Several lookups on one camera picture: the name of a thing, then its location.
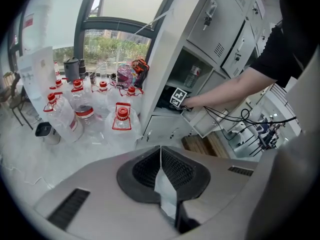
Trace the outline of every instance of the black cable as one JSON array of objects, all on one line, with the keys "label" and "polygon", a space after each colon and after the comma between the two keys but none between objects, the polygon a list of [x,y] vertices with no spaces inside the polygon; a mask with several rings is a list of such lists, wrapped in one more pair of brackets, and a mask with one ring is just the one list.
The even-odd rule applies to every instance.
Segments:
[{"label": "black cable", "polygon": [[224,134],[224,131],[223,131],[223,129],[221,128],[221,126],[220,126],[220,124],[218,123],[218,121],[217,121],[212,115],[210,115],[210,113],[209,113],[209,111],[208,111],[208,109],[207,109],[206,107],[204,107],[204,109],[205,109],[205,111],[208,113],[208,115],[209,115],[210,117],[212,117],[212,118],[214,119],[214,121],[218,124],[218,126],[219,126],[220,129],[221,129],[221,132],[222,132],[223,136],[224,136],[228,141],[230,141],[230,139],[228,139],[228,138],[226,137],[226,135]]},{"label": "black cable", "polygon": [[[248,117],[249,117],[249,115],[250,115],[250,112],[249,112],[249,110],[246,109],[246,108],[244,108],[244,109],[241,110],[241,117],[242,117],[242,118],[230,116],[230,115],[227,115],[227,114],[223,114],[223,113],[221,113],[221,112],[219,112],[219,111],[217,111],[217,110],[215,110],[215,109],[213,109],[213,108],[211,108],[211,107],[204,106],[204,108],[205,108],[205,109],[209,109],[209,111],[210,111],[211,113],[215,114],[215,115],[216,115],[217,117],[219,117],[219,118],[222,118],[222,119],[225,119],[225,120],[231,121],[231,122],[236,122],[236,123],[247,122],[248,124],[251,124],[252,126],[255,126],[255,125],[264,125],[264,124],[269,124],[269,125],[270,125],[270,124],[282,124],[282,123],[287,123],[287,122],[290,122],[290,121],[292,121],[292,120],[297,119],[297,117],[294,116],[294,117],[292,117],[292,118],[290,118],[290,119],[286,119],[286,120],[283,120],[283,121],[254,122],[254,121],[248,119]],[[239,119],[239,120],[231,120],[231,119],[222,117],[221,115],[215,113],[214,111],[217,111],[218,113],[220,113],[220,114],[222,114],[222,115],[224,115],[224,116],[226,116],[226,117],[235,118],[235,119]],[[247,114],[248,117],[247,117],[247,118],[245,118],[245,117],[243,116],[243,112],[244,112],[244,111],[247,111],[247,112],[248,112],[248,114]]]},{"label": "black cable", "polygon": [[[270,125],[270,124],[282,124],[282,123],[287,123],[287,122],[290,122],[290,121],[292,121],[292,120],[297,119],[297,117],[294,116],[294,117],[292,117],[292,118],[290,118],[290,119],[283,120],[283,121],[254,122],[254,121],[248,119],[249,116],[250,116],[250,111],[249,111],[248,109],[246,109],[246,108],[244,108],[244,109],[241,110],[241,113],[240,113],[240,114],[241,114],[241,117],[242,117],[242,118],[234,117],[234,116],[230,116],[230,115],[224,114],[224,113],[222,113],[222,112],[219,112],[219,111],[217,111],[217,110],[215,110],[215,109],[213,109],[213,108],[211,108],[211,107],[207,107],[207,106],[204,106],[204,109],[206,110],[206,112],[208,113],[208,115],[209,115],[210,117],[212,117],[212,118],[216,121],[216,123],[219,125],[221,131],[222,131],[222,128],[221,128],[220,124],[218,123],[218,121],[217,121],[212,115],[210,115],[209,112],[213,113],[214,115],[216,115],[217,117],[219,117],[219,118],[221,118],[221,119],[224,119],[224,120],[227,120],[227,121],[230,121],[230,122],[235,122],[235,123],[246,122],[246,123],[250,124],[250,125],[248,125],[247,127],[245,127],[244,129],[242,129],[241,131],[237,132],[231,139],[228,139],[228,138],[225,136],[224,132],[222,131],[223,136],[224,136],[228,141],[233,140],[239,133],[243,133],[243,131],[244,131],[245,129],[247,129],[248,127],[251,127],[251,126],[263,125],[263,124],[269,124],[269,125]],[[221,115],[216,114],[214,111],[216,111],[216,112],[224,115],[225,117],[222,117]],[[244,111],[247,111],[247,117],[246,117],[246,118],[243,116],[243,112],[244,112]],[[231,119],[228,119],[228,118],[226,118],[226,117],[230,117],[230,118],[234,118],[234,119],[239,119],[239,120],[231,120]]]},{"label": "black cable", "polygon": [[[211,108],[211,107],[208,107],[208,106],[204,106],[204,108],[207,108],[210,112],[212,112],[212,113],[215,114],[216,116],[218,116],[218,117],[220,117],[220,118],[223,118],[223,119],[225,119],[225,120],[227,120],[227,121],[236,122],[236,123],[249,121],[249,123],[255,123],[254,121],[248,119],[248,118],[249,118],[249,113],[248,113],[247,118],[239,118],[239,117],[234,117],[234,116],[231,116],[231,115],[228,115],[228,114],[224,114],[224,113],[219,112],[218,110],[215,110],[215,109],[213,109],[213,108]],[[220,113],[220,114],[222,114],[222,115],[224,115],[225,117],[222,117],[222,116],[220,116],[219,114],[216,114],[214,111],[215,111],[215,112],[218,112],[218,113]],[[239,119],[239,120],[231,120],[231,119],[228,119],[228,118],[226,118],[226,117],[233,118],[233,119]]]}]

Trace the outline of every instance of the vent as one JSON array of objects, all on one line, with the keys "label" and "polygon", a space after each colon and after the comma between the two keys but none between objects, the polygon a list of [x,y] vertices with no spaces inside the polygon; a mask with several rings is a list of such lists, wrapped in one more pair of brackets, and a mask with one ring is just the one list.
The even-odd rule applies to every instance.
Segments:
[{"label": "vent", "polygon": [[224,53],[224,50],[225,48],[221,45],[221,43],[218,43],[218,45],[214,49],[214,53],[220,58]]},{"label": "vent", "polygon": [[239,68],[236,68],[236,70],[233,72],[233,75],[236,77],[238,72],[239,72]]},{"label": "vent", "polygon": [[236,167],[236,166],[231,166],[228,171],[237,173],[237,174],[242,174],[242,175],[246,175],[246,176],[251,176],[254,173],[254,170],[251,169],[245,169],[245,168],[240,168],[240,167]]},{"label": "vent", "polygon": [[48,221],[56,227],[66,230],[89,194],[89,191],[76,188],[48,217]]}]

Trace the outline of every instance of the vacuum grille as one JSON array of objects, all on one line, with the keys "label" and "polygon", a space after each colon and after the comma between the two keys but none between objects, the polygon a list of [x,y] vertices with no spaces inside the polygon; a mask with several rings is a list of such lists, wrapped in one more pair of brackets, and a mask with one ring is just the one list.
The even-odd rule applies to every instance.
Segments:
[{"label": "vacuum grille", "polygon": [[48,221],[56,227],[66,230],[89,194],[89,191],[76,188],[48,217]]},{"label": "vacuum grille", "polygon": [[231,171],[233,173],[242,174],[246,176],[251,176],[254,173],[254,170],[251,169],[245,169],[241,167],[231,166],[228,171]]}]

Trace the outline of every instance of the black t-shirt sleeve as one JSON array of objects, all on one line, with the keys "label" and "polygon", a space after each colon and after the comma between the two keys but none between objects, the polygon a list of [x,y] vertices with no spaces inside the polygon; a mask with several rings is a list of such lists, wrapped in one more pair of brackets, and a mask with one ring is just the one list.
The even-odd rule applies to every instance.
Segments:
[{"label": "black t-shirt sleeve", "polygon": [[274,27],[265,48],[251,67],[267,77],[277,80],[277,84],[286,87],[291,77],[298,78],[302,73],[285,37],[279,27]]}]

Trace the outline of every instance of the water bottle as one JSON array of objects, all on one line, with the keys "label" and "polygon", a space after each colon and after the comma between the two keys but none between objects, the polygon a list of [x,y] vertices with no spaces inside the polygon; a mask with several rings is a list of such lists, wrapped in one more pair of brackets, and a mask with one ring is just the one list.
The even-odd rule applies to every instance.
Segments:
[{"label": "water bottle", "polygon": [[142,137],[137,113],[130,104],[118,102],[105,119],[105,136],[113,150],[123,154],[136,149],[136,142]]},{"label": "water bottle", "polygon": [[106,81],[100,81],[99,90],[93,92],[93,109],[94,113],[99,115],[103,120],[107,118],[110,111],[109,106],[110,91],[107,87]]},{"label": "water bottle", "polygon": [[60,75],[58,62],[54,62],[54,72],[56,76]]},{"label": "water bottle", "polygon": [[95,142],[104,142],[104,122],[101,117],[95,114],[91,90],[86,90],[80,79],[73,81],[73,87],[71,106],[84,126],[84,133],[90,138],[94,138]]},{"label": "water bottle", "polygon": [[144,92],[140,88],[135,88],[133,86],[130,86],[126,93],[121,89],[119,89],[119,92],[121,95],[121,102],[129,103],[131,105],[131,109],[139,116],[142,106],[142,95]]},{"label": "water bottle", "polygon": [[188,76],[186,77],[185,81],[184,81],[184,86],[185,87],[188,87],[188,88],[192,88],[194,87],[196,81],[198,80],[198,77],[199,77],[199,74],[200,74],[200,71],[201,71],[201,62],[198,61],[197,63],[195,63]]},{"label": "water bottle", "polygon": [[67,99],[54,93],[50,93],[47,98],[49,102],[43,111],[46,112],[49,123],[68,143],[78,140],[84,128]]}]

